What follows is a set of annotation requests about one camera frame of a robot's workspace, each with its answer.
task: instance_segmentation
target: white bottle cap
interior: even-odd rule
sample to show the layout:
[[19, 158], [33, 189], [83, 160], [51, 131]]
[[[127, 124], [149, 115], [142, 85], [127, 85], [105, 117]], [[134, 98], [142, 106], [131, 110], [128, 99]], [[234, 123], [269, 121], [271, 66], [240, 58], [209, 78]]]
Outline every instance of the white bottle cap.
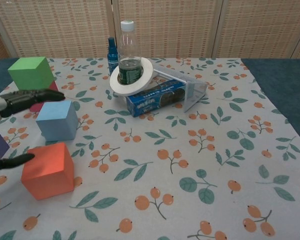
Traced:
[[132, 32], [135, 30], [135, 23], [134, 21], [131, 20], [123, 20], [121, 21], [121, 30], [123, 32]]

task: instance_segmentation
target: orange cube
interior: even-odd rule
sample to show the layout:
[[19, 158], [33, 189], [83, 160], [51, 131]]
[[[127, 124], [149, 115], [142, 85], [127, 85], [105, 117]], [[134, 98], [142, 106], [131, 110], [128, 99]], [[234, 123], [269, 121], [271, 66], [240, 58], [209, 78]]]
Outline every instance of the orange cube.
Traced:
[[21, 182], [35, 199], [74, 190], [74, 162], [64, 142], [29, 149], [35, 157], [24, 164]]

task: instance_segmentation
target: blue table surface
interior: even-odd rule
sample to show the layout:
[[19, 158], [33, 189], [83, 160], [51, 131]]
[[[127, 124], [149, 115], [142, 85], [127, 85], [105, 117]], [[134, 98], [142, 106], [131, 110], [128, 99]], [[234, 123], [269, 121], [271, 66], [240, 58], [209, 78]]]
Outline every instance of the blue table surface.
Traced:
[[[0, 92], [12, 79], [7, 69], [18, 58], [0, 60]], [[300, 136], [300, 59], [242, 59], [257, 83]]]

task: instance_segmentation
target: green cube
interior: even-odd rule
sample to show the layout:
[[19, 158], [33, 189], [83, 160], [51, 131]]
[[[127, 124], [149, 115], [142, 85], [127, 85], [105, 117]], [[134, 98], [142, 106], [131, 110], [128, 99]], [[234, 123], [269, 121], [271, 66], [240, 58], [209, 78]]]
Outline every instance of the green cube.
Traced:
[[49, 63], [44, 56], [21, 57], [8, 72], [19, 90], [47, 89], [54, 81]]

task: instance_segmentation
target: blue snack box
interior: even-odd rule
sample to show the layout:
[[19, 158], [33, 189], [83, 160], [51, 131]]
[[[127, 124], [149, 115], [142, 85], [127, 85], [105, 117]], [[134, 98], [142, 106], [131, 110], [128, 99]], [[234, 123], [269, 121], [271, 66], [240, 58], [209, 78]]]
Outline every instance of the blue snack box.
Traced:
[[179, 102], [185, 98], [186, 85], [177, 80], [169, 80], [153, 88], [126, 97], [126, 106], [133, 117], [153, 109]]

